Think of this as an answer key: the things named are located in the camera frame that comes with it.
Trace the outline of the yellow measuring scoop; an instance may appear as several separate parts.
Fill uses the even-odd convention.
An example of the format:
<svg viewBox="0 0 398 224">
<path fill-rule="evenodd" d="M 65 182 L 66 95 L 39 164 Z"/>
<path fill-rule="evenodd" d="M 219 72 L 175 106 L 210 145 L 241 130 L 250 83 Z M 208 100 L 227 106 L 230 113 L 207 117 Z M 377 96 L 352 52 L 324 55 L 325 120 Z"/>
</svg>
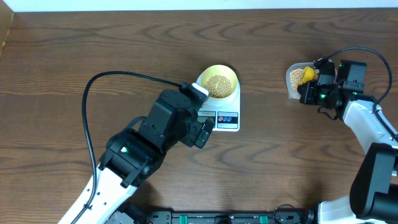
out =
<svg viewBox="0 0 398 224">
<path fill-rule="evenodd" d="M 315 78 L 315 70 L 312 67 L 305 67 L 303 71 L 304 76 L 298 83 L 299 85 L 303 85 L 304 83 L 309 82 Z"/>
</svg>

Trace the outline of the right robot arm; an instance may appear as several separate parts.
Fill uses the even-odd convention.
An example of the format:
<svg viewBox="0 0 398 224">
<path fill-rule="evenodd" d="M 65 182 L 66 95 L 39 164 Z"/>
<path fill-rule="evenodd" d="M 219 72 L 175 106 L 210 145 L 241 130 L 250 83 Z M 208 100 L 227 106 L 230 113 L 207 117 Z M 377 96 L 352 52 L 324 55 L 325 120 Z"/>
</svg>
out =
<svg viewBox="0 0 398 224">
<path fill-rule="evenodd" d="M 314 62 L 318 80 L 298 86 L 300 102 L 317 105 L 318 112 L 334 110 L 335 119 L 349 127 L 365 157 L 349 195 L 319 203 L 318 223 L 397 223 L 397 140 L 375 97 L 364 94 L 366 64 L 342 60 Z"/>
</svg>

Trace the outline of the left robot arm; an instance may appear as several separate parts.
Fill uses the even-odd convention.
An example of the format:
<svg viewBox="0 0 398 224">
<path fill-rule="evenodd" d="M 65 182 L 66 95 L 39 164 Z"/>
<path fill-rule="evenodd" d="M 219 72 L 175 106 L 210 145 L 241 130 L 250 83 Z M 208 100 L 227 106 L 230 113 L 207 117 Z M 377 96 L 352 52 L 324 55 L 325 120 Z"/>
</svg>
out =
<svg viewBox="0 0 398 224">
<path fill-rule="evenodd" d="M 198 121 L 206 89 L 164 90 L 138 130 L 126 127 L 109 139 L 96 174 L 60 223 L 105 223 L 116 209 L 162 164 L 177 142 L 202 148 L 214 122 Z"/>
</svg>

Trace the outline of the white digital kitchen scale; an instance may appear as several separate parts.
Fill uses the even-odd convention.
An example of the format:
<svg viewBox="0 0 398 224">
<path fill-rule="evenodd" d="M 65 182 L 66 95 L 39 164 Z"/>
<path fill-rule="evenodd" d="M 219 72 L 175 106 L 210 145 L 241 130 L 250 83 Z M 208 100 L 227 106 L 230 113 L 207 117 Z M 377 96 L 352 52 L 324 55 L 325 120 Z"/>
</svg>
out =
<svg viewBox="0 0 398 224">
<path fill-rule="evenodd" d="M 209 97 L 198 112 L 198 121 L 204 122 L 213 118 L 215 126 L 213 131 L 237 132 L 241 122 L 241 87 L 240 82 L 234 77 L 231 83 L 235 86 L 234 91 L 226 98 Z"/>
</svg>

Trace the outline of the soybeans in yellow bowl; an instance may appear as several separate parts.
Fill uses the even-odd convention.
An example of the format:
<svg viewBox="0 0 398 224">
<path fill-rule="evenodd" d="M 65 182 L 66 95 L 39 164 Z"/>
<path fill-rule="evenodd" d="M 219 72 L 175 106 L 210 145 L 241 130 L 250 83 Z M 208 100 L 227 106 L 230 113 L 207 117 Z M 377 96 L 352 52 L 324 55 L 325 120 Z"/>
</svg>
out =
<svg viewBox="0 0 398 224">
<path fill-rule="evenodd" d="M 205 88 L 213 98 L 226 98 L 233 92 L 232 82 L 222 75 L 210 77 L 205 83 Z"/>
</svg>

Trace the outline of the pale yellow bowl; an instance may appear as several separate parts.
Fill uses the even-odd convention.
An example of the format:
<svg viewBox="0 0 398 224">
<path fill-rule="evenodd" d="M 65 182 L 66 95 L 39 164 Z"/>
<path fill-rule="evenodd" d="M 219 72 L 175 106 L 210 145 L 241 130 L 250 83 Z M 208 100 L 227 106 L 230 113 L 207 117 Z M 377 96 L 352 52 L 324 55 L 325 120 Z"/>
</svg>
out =
<svg viewBox="0 0 398 224">
<path fill-rule="evenodd" d="M 214 75 L 222 75 L 227 77 L 233 84 L 233 92 L 232 94 L 238 89 L 238 78 L 235 72 L 227 67 L 226 65 L 212 65 L 208 67 L 201 75 L 199 78 L 198 83 L 205 88 L 205 83 L 206 81 L 214 76 Z"/>
</svg>

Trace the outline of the clear plastic container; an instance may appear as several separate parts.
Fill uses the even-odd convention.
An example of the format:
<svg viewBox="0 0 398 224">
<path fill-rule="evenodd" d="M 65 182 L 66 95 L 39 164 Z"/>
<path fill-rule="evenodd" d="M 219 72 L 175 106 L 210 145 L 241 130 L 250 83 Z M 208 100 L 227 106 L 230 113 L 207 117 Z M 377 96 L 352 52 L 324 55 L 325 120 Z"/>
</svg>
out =
<svg viewBox="0 0 398 224">
<path fill-rule="evenodd" d="M 286 72 L 287 89 L 290 99 L 300 100 L 303 104 L 325 104 L 327 95 L 335 89 L 337 70 L 330 76 L 329 60 L 326 70 L 317 68 L 313 62 L 295 63 Z"/>
</svg>

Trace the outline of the pile of soybeans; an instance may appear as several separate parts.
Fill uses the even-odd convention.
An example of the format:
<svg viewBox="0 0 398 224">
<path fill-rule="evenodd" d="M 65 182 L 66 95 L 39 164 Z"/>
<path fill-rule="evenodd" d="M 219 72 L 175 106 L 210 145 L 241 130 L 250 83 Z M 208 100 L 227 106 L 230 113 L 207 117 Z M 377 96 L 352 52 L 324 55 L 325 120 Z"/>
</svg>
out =
<svg viewBox="0 0 398 224">
<path fill-rule="evenodd" d="M 290 72 L 291 85 L 295 91 L 297 91 L 299 82 L 301 81 L 301 79 L 304 76 L 303 70 L 304 70 L 304 68 L 296 68 Z M 314 70 L 315 70 L 315 78 L 311 81 L 316 81 L 316 80 L 318 80 L 318 77 L 319 77 L 318 70 L 317 69 L 314 69 Z"/>
</svg>

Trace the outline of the wooden panel at left edge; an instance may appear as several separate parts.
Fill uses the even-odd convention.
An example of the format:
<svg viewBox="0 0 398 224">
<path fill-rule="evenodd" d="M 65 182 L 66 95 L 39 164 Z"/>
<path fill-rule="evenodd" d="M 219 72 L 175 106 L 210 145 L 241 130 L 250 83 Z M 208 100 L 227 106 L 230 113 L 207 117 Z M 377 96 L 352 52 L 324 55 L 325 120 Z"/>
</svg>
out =
<svg viewBox="0 0 398 224">
<path fill-rule="evenodd" d="M 2 51 L 6 44 L 6 39 L 9 35 L 9 30 L 11 28 L 13 18 L 14 18 L 14 12 L 3 0 L 1 0 L 1 3 L 0 3 L 0 55 L 2 55 Z"/>
</svg>

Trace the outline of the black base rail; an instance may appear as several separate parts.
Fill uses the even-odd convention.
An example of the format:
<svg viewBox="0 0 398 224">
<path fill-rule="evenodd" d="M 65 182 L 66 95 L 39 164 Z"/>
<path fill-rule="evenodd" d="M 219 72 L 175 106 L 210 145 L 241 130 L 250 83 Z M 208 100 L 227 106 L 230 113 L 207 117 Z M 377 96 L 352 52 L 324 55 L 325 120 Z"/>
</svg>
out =
<svg viewBox="0 0 398 224">
<path fill-rule="evenodd" d="M 120 206 L 107 224 L 316 224 L 317 211 L 283 204 L 263 211 L 177 211 L 172 208 L 143 209 L 136 204 Z"/>
</svg>

